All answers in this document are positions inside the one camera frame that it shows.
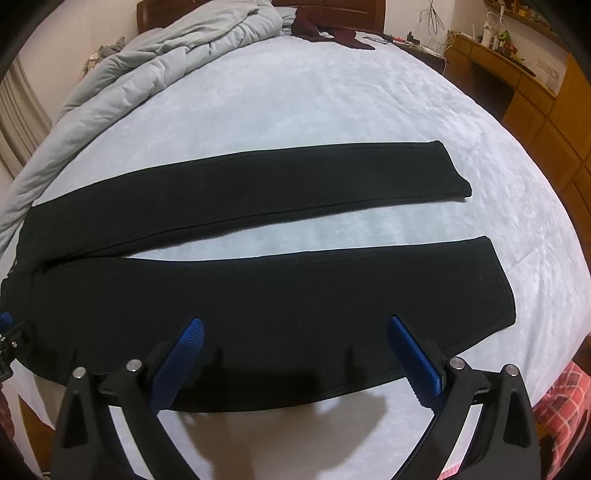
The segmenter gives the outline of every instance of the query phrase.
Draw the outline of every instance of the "wooden cabinet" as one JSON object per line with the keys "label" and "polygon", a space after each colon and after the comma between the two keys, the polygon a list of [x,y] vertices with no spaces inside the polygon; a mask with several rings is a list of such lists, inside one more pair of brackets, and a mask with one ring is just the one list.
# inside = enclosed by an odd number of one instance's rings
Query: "wooden cabinet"
{"label": "wooden cabinet", "polygon": [[474,45],[474,42],[469,38],[463,37],[462,35],[456,35],[456,38],[453,42],[453,49],[457,50],[463,55],[468,56],[472,51],[472,45]]}
{"label": "wooden cabinet", "polygon": [[513,100],[503,117],[501,124],[523,148],[529,150],[535,136],[544,125],[544,115],[519,92],[515,92]]}
{"label": "wooden cabinet", "polygon": [[512,87],[517,87],[517,85],[519,85],[521,69],[491,49],[486,48],[479,43],[474,43],[470,58],[472,61],[475,61],[477,64],[506,81]]}
{"label": "wooden cabinet", "polygon": [[554,105],[555,97],[552,93],[526,75],[521,76],[517,89],[525,98],[535,105],[544,116],[548,116]]}
{"label": "wooden cabinet", "polygon": [[550,113],[552,123],[562,132],[581,158],[591,152],[591,85],[569,55],[566,75]]}
{"label": "wooden cabinet", "polygon": [[573,182],[569,182],[560,193],[560,199],[569,213],[583,249],[588,249],[591,246],[591,213]]}
{"label": "wooden cabinet", "polygon": [[457,86],[460,90],[465,92],[466,79],[469,75],[470,59],[461,53],[458,53],[453,48],[450,48],[445,53],[447,66],[443,76]]}
{"label": "wooden cabinet", "polygon": [[587,208],[591,211],[591,172],[586,166],[582,165],[579,171],[574,175],[573,183],[581,194]]}
{"label": "wooden cabinet", "polygon": [[581,165],[572,147],[548,120],[535,136],[529,154],[557,192],[566,187]]}

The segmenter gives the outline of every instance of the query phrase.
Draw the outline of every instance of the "bottle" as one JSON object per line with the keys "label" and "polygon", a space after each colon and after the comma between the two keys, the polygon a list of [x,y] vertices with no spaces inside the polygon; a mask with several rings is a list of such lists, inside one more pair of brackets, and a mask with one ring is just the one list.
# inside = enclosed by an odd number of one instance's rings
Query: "bottle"
{"label": "bottle", "polygon": [[492,36],[494,35],[493,28],[486,22],[484,24],[484,32],[482,33],[482,44],[489,48],[491,46]]}

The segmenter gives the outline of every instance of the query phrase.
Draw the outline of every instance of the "power outlet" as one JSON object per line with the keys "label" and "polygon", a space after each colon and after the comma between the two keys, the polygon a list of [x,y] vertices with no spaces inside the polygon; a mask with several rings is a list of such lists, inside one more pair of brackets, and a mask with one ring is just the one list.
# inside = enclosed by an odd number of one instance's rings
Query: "power outlet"
{"label": "power outlet", "polygon": [[544,60],[538,59],[538,67],[540,67],[542,70],[544,70],[551,77],[558,78],[558,70],[556,70],[555,68],[551,67]]}

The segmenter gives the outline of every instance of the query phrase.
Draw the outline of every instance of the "white wall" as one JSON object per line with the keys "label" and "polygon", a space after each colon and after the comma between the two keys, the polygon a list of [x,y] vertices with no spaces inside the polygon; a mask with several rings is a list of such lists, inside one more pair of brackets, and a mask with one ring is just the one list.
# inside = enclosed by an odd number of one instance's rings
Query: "white wall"
{"label": "white wall", "polygon": [[[455,0],[451,30],[460,30],[472,35],[473,24],[476,36],[481,35],[488,11],[481,0]],[[489,22],[495,27],[498,25],[496,19],[493,15],[489,16]],[[558,71],[560,87],[566,72],[567,52],[517,20],[504,17],[504,21],[509,25],[513,44],[518,49],[517,55],[525,59],[525,65],[536,74],[536,78],[542,83],[548,80],[548,73],[537,66],[538,59],[541,59]]]}
{"label": "white wall", "polygon": [[476,37],[482,35],[484,19],[488,11],[481,0],[456,0],[453,6],[450,30],[461,31],[470,36],[475,33]]}
{"label": "white wall", "polygon": [[457,0],[434,0],[433,7],[441,18],[444,28],[433,37],[427,31],[427,17],[419,23],[421,11],[429,7],[428,0],[386,0],[386,20],[384,33],[406,38],[409,31],[421,44],[435,51],[443,51],[447,30],[451,29],[454,2]]}
{"label": "white wall", "polygon": [[39,101],[53,119],[101,45],[137,35],[138,0],[65,0],[33,32],[20,52]]}

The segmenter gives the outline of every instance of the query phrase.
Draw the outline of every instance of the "white bed sheet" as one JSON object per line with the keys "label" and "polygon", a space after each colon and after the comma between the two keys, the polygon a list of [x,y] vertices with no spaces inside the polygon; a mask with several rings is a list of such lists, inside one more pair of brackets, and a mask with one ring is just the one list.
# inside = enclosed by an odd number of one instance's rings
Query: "white bed sheet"
{"label": "white bed sheet", "polygon": [[[480,369],[518,365],[536,403],[591,330],[591,280],[569,218],[537,166],[493,117],[405,52],[358,38],[376,50],[278,37],[228,53],[97,137],[37,203],[140,168],[238,151],[441,140],[472,185],[465,202],[268,225],[135,257],[211,260],[487,235],[513,289],[517,321],[462,356]],[[0,261],[2,276],[16,241]],[[17,375],[22,396],[49,421],[60,388],[48,392],[43,384],[41,395],[30,372],[17,367]],[[448,466],[461,460],[477,413]],[[114,408],[113,415],[134,469],[151,478],[121,412]],[[160,413],[203,480],[391,478],[430,418],[406,380],[273,411]]]}

